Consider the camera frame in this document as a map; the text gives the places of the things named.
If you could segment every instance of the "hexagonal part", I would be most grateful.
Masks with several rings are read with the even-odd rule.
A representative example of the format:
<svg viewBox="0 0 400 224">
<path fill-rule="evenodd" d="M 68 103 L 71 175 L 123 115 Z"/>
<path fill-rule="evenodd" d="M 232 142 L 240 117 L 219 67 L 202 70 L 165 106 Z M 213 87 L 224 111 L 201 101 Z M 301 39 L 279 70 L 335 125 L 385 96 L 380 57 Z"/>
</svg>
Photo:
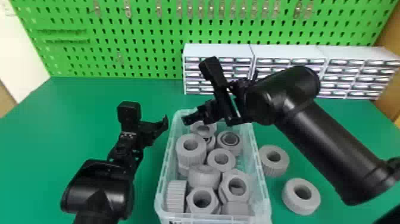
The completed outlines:
<svg viewBox="0 0 400 224">
<path fill-rule="evenodd" d="M 212 188 L 194 188 L 186 197 L 186 212 L 201 214 L 218 214 L 220 202 Z"/>
<path fill-rule="evenodd" d="M 221 214 L 251 216 L 253 212 L 251 206 L 247 203 L 229 201 L 228 203 L 222 205 Z"/>
<path fill-rule="evenodd" d="M 243 175 L 228 175 L 218 187 L 218 195 L 223 204 L 229 201 L 247 203 L 251 195 L 248 178 Z"/>
</svg>

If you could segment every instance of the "green pegboard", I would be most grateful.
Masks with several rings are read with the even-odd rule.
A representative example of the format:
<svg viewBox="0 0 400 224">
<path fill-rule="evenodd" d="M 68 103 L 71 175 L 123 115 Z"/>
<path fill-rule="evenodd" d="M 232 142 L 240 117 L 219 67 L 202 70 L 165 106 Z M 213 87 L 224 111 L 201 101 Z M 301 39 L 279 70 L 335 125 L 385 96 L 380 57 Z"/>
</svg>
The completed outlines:
<svg viewBox="0 0 400 224">
<path fill-rule="evenodd" d="M 51 76 L 181 79 L 186 42 L 373 45 L 398 0 L 10 1 Z"/>
</svg>

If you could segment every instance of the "robotic arm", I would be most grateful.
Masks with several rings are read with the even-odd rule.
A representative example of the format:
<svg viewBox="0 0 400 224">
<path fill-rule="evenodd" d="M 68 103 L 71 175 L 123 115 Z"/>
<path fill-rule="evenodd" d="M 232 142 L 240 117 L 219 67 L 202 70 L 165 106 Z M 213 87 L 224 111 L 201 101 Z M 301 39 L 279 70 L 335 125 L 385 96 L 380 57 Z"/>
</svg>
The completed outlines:
<svg viewBox="0 0 400 224">
<path fill-rule="evenodd" d="M 227 82 L 217 58 L 199 64 L 214 87 L 214 100 L 182 117 L 185 125 L 224 119 L 228 126 L 247 122 L 275 125 L 335 187 L 343 202 L 354 206 L 385 192 L 400 179 L 400 157 L 377 158 L 315 102 L 318 76 L 296 66 L 256 81 Z M 228 90 L 235 96 L 237 113 Z"/>
<path fill-rule="evenodd" d="M 116 224 L 130 216 L 143 150 L 168 129 L 167 116 L 156 123 L 141 121 L 137 102 L 123 101 L 117 112 L 121 133 L 107 160 L 86 160 L 62 195 L 61 210 L 76 213 L 74 224 Z"/>
</svg>

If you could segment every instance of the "gray hexagonal nut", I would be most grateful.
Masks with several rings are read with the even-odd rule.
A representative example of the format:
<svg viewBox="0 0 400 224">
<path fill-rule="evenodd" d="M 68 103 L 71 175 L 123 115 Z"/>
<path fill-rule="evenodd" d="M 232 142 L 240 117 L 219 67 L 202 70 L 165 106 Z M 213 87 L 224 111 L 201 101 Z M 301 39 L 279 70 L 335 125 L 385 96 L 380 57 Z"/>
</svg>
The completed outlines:
<svg viewBox="0 0 400 224">
<path fill-rule="evenodd" d="M 221 172 L 209 165 L 191 166 L 187 181 L 192 188 L 203 186 L 216 190 L 221 182 Z"/>
<path fill-rule="evenodd" d="M 218 195 L 223 204 L 229 201 L 247 203 L 251 196 L 251 186 L 248 178 L 243 175 L 228 175 L 218 187 Z"/>
<path fill-rule="evenodd" d="M 220 202 L 212 188 L 194 188 L 186 197 L 187 210 L 190 213 L 218 214 Z"/>
<path fill-rule="evenodd" d="M 232 170 L 228 170 L 228 171 L 222 173 L 222 179 L 227 178 L 230 175 L 241 175 L 244 178 L 247 178 L 248 186 L 249 186 L 250 189 L 253 189 L 252 185 L 255 182 L 255 180 L 257 179 L 255 176 L 250 176 L 247 173 L 245 173 L 245 172 L 243 172 L 241 170 L 238 170 L 238 169 L 232 169 Z"/>
<path fill-rule="evenodd" d="M 253 214 L 251 206 L 247 203 L 229 201 L 222 205 L 221 214 L 231 214 L 238 216 L 251 216 Z"/>
</svg>

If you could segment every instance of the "knurled gray ring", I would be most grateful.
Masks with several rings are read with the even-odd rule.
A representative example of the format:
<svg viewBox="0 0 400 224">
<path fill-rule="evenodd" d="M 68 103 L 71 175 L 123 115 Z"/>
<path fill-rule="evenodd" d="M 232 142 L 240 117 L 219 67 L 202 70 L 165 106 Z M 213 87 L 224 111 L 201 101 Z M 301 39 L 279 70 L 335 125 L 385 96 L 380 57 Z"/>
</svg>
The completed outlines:
<svg viewBox="0 0 400 224">
<path fill-rule="evenodd" d="M 275 178 L 286 172 L 290 159 L 283 149 L 275 145 L 265 145 L 258 153 L 266 176 Z"/>
<path fill-rule="evenodd" d="M 203 164 L 207 156 L 205 140 L 200 135 L 192 133 L 179 137 L 175 150 L 179 163 L 189 167 Z"/>
<path fill-rule="evenodd" d="M 185 212 L 185 196 L 187 181 L 170 181 L 165 193 L 165 208 L 167 211 Z"/>
</svg>

